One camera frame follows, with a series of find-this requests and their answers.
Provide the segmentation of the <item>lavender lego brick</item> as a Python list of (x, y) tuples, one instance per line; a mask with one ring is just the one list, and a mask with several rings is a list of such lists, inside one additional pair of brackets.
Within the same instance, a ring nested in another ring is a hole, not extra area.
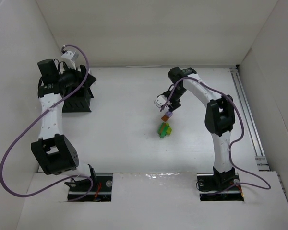
[(171, 118), (172, 115), (173, 115), (173, 113), (172, 113), (171, 111), (167, 111), (167, 112), (165, 113), (165, 116), (166, 116), (167, 118)]

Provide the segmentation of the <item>lime green lego brick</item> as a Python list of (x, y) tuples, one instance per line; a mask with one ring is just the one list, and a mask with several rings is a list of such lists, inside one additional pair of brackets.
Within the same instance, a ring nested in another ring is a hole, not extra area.
[(169, 136), (172, 132), (172, 128), (171, 127), (168, 127), (167, 130), (166, 130), (166, 135)]

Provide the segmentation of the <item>orange lego plate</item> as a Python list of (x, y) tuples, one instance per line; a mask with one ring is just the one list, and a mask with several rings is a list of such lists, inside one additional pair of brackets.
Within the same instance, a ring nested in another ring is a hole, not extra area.
[(169, 120), (169, 116), (163, 115), (163, 116), (161, 117), (161, 120), (162, 120), (163, 122), (167, 122), (167, 121)]

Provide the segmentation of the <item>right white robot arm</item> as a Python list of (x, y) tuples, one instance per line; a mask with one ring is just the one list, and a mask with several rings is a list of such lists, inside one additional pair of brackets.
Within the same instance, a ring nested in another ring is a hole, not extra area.
[(168, 108), (162, 117), (167, 121), (174, 110), (181, 106), (180, 98), (186, 91), (191, 92), (206, 108), (204, 124), (212, 136), (215, 161), (212, 175), (198, 175), (198, 188), (201, 192), (223, 190), (236, 179), (235, 169), (229, 159), (229, 144), (235, 123), (234, 107), (228, 100), (230, 95), (220, 95), (201, 83), (193, 68), (171, 68), (168, 77), (173, 88), (159, 95), (155, 101), (161, 109)]

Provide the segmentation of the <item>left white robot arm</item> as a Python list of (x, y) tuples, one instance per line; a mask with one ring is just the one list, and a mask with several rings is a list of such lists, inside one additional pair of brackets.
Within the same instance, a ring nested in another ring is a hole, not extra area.
[(41, 130), (38, 140), (31, 143), (31, 151), (46, 175), (73, 176), (73, 184), (97, 182), (90, 164), (81, 163), (72, 143), (63, 133), (62, 114), (65, 112), (89, 112), (90, 90), (96, 81), (85, 65), (78, 68), (63, 63), (63, 71), (53, 59), (38, 62), (41, 77), (38, 98), (41, 104)]

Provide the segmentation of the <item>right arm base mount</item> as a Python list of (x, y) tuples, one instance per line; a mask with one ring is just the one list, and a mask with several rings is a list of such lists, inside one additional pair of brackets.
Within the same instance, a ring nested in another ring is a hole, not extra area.
[(234, 186), (228, 189), (235, 181), (240, 181), (238, 174), (219, 183), (213, 173), (198, 173), (196, 188), (199, 190), (200, 201), (244, 201), (241, 187)]

